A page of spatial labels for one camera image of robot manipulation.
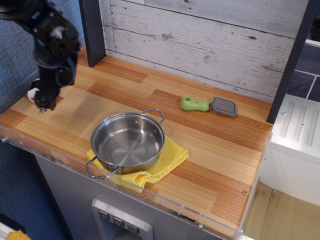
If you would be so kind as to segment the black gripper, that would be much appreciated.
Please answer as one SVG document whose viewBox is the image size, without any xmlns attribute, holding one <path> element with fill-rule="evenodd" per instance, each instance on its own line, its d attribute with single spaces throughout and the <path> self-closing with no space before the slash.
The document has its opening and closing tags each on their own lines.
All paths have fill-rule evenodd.
<svg viewBox="0 0 320 240">
<path fill-rule="evenodd" d="M 78 54 L 75 53 L 59 60 L 51 54 L 36 53 L 34 60 L 39 69 L 34 103 L 39 110 L 54 111 L 60 89 L 71 86 L 75 82 Z"/>
</svg>

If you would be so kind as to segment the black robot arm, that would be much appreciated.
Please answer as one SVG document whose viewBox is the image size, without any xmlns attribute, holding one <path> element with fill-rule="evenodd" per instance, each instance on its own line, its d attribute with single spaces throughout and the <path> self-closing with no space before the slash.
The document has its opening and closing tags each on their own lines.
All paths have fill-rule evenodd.
<svg viewBox="0 0 320 240">
<path fill-rule="evenodd" d="M 75 82 L 80 51 L 77 29 L 46 0 L 2 0 L 0 18 L 33 36 L 39 79 L 28 98 L 40 112 L 53 111 L 60 89 Z"/>
</svg>

